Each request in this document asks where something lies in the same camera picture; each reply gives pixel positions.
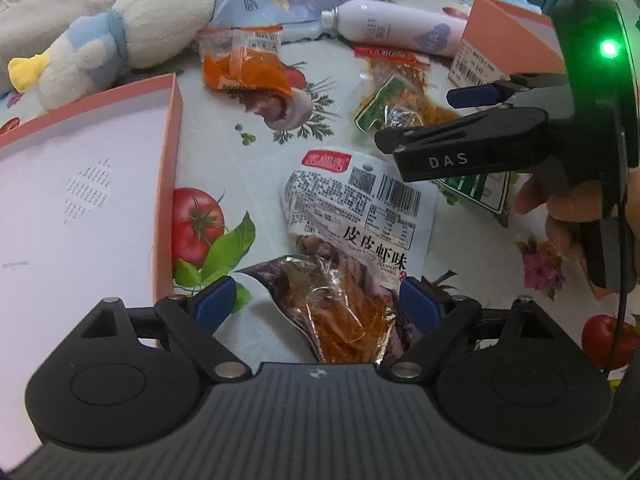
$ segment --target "metal screw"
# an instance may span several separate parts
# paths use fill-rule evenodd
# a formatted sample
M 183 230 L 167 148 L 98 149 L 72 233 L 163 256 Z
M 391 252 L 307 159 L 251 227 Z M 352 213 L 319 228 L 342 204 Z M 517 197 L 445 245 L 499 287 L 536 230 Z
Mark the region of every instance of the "metal screw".
M 246 373 L 246 367 L 237 361 L 226 361 L 217 365 L 214 371 L 223 379 L 237 379 Z
M 422 374 L 422 367 L 417 363 L 404 361 L 393 365 L 391 373 L 400 379 L 415 379 Z

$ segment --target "stuffed toy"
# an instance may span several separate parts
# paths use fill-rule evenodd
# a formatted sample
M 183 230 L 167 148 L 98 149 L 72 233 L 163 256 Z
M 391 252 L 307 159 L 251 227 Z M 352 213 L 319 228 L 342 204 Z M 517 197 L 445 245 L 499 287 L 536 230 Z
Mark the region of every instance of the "stuffed toy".
M 9 62 L 18 92 L 34 88 L 44 108 L 59 108 L 106 90 L 131 68 L 179 54 L 213 15 L 216 0 L 116 0 L 81 16 L 43 53 Z

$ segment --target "finger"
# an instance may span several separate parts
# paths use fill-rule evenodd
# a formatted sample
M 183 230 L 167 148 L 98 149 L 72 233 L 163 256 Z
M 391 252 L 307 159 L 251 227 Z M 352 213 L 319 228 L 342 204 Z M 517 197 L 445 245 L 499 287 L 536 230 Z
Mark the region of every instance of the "finger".
M 640 168 L 629 171 L 628 201 L 626 203 L 626 222 L 640 238 Z
M 546 218 L 546 237 L 558 249 L 558 251 L 570 260 L 581 260 L 584 258 L 582 246 L 573 240 L 571 232 L 565 224 L 551 218 Z
M 583 182 L 566 195 L 553 195 L 546 202 L 549 214 L 563 222 L 593 222 L 602 218 L 602 184 Z
M 517 193 L 513 208 L 516 213 L 524 215 L 545 203 L 548 198 L 549 195 L 542 189 L 535 177 L 531 177 Z

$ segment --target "yellow plush horn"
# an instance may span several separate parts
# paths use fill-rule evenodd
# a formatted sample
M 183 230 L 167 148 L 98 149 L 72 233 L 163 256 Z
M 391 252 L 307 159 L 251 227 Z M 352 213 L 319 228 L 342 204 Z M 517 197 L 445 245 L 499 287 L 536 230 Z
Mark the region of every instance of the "yellow plush horn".
M 14 88 L 24 94 L 37 83 L 40 74 L 49 64 L 49 54 L 36 54 L 36 56 L 14 57 L 8 65 L 9 80 Z

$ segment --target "heart logo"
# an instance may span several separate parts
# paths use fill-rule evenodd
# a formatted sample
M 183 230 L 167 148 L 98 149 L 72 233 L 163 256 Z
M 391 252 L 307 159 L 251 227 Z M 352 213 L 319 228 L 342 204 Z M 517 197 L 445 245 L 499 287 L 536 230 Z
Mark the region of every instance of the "heart logo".
M 429 32 L 414 38 L 414 43 L 428 52 L 440 52 L 447 46 L 447 38 L 450 35 L 451 27 L 446 23 L 441 23 Z

